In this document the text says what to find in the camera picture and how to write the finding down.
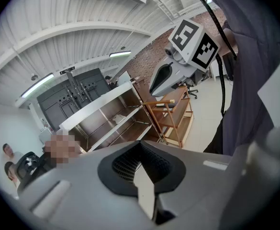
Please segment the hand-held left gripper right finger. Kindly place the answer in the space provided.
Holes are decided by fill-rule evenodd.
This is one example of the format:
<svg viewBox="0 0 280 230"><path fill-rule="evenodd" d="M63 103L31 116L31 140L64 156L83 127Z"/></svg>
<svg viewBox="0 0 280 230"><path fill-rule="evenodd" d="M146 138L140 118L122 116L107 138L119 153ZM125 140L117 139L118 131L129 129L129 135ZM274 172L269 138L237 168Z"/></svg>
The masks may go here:
<svg viewBox="0 0 280 230"><path fill-rule="evenodd" d="M239 183L247 146L233 156L141 141L142 164L157 190L154 216L141 230L233 230L246 213Z"/></svg>

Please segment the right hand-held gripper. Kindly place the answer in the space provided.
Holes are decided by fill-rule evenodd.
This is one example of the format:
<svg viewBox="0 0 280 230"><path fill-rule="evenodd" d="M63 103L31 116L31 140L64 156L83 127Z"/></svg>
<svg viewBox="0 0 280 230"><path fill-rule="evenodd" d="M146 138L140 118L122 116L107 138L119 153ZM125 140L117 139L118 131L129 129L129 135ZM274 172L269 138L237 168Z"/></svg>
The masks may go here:
<svg viewBox="0 0 280 230"><path fill-rule="evenodd" d="M156 66L151 77L149 93L160 97L191 78L197 85L204 82L207 71L220 50L220 44L191 20L183 20L168 38L170 47L165 63Z"/></svg>

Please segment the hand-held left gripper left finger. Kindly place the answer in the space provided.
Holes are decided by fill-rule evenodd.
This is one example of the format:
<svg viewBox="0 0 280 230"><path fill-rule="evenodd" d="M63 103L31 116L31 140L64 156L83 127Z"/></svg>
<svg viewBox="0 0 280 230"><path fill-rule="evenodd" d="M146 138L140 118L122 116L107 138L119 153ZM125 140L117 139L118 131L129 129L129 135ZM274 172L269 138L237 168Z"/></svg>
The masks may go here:
<svg viewBox="0 0 280 230"><path fill-rule="evenodd" d="M138 199L113 193L98 176L101 160L130 144L89 152L41 175L19 196L22 214L42 230L152 230Z"/></svg>

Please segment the low wooden shoe rack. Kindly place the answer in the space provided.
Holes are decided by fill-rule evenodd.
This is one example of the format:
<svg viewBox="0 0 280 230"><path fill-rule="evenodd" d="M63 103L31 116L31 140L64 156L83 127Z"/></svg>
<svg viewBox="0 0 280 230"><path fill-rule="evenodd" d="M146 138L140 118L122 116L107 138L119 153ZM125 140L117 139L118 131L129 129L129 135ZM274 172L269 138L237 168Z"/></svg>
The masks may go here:
<svg viewBox="0 0 280 230"><path fill-rule="evenodd" d="M164 104L176 103L174 108ZM184 147L194 115L187 87L178 87L159 101L144 103L166 144Z"/></svg>

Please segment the white and wood shelf unit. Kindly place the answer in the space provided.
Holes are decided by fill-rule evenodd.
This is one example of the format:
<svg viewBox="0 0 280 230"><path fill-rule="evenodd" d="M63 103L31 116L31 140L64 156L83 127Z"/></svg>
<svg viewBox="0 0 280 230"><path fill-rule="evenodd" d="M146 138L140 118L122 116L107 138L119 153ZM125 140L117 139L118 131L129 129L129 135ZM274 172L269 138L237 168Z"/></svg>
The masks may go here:
<svg viewBox="0 0 280 230"><path fill-rule="evenodd" d="M80 143L83 153L135 140L160 141L159 131L145 107L151 100L145 80L127 81L89 103L62 124ZM119 124L112 119L121 114Z"/></svg>

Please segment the black office chair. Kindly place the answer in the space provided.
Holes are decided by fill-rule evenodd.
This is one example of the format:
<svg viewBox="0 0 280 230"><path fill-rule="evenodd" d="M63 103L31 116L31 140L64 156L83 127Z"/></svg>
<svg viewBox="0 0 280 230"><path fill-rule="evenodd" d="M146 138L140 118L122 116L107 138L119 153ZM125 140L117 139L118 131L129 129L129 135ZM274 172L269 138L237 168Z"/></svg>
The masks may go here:
<svg viewBox="0 0 280 230"><path fill-rule="evenodd" d="M49 153L44 153L41 157L38 157L33 152L23 155L15 167L15 174L20 182L17 187L18 196L35 179L55 168L55 166L56 163Z"/></svg>
<svg viewBox="0 0 280 230"><path fill-rule="evenodd" d="M185 85L188 90L188 94L194 96L195 99L197 99L197 93L198 90L196 89L197 84L191 79L186 79Z"/></svg>

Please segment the long ceiling light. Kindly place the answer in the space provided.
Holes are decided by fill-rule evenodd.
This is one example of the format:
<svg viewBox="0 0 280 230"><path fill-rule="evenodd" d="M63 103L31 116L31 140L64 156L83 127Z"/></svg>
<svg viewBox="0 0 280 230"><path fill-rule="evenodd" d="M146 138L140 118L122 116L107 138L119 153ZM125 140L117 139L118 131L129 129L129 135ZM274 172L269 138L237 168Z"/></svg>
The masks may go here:
<svg viewBox="0 0 280 230"><path fill-rule="evenodd" d="M51 80L54 77L53 73L50 73L40 79L38 82L33 84L29 89L27 89L22 95L21 98L27 98L29 95L31 95L34 91L36 91L39 87L41 87L43 84L47 83L49 80Z"/></svg>
<svg viewBox="0 0 280 230"><path fill-rule="evenodd" d="M122 51L122 52L115 52L115 53L110 53L109 57L114 58L114 57L122 57L122 56L128 56L131 54L131 51Z"/></svg>

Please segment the person's dark clothing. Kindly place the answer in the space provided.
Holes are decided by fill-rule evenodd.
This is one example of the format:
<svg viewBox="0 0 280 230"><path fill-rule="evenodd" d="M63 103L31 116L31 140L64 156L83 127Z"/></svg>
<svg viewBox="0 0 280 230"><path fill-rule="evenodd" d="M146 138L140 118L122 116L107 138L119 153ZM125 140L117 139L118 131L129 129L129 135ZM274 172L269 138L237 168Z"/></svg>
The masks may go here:
<svg viewBox="0 0 280 230"><path fill-rule="evenodd" d="M280 22L266 0L213 1L227 18L225 31L238 54L230 106L205 152L231 156L273 128L258 91L280 64Z"/></svg>

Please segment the large black display stand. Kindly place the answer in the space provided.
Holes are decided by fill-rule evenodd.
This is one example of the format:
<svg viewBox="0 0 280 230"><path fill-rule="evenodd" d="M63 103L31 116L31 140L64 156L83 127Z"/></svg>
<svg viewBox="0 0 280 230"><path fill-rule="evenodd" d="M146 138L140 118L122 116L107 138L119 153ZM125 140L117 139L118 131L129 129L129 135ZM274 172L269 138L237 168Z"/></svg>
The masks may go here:
<svg viewBox="0 0 280 230"><path fill-rule="evenodd" d="M71 72L65 75L67 80L37 97L42 113L54 131L74 113L110 91L99 68L77 76Z"/></svg>

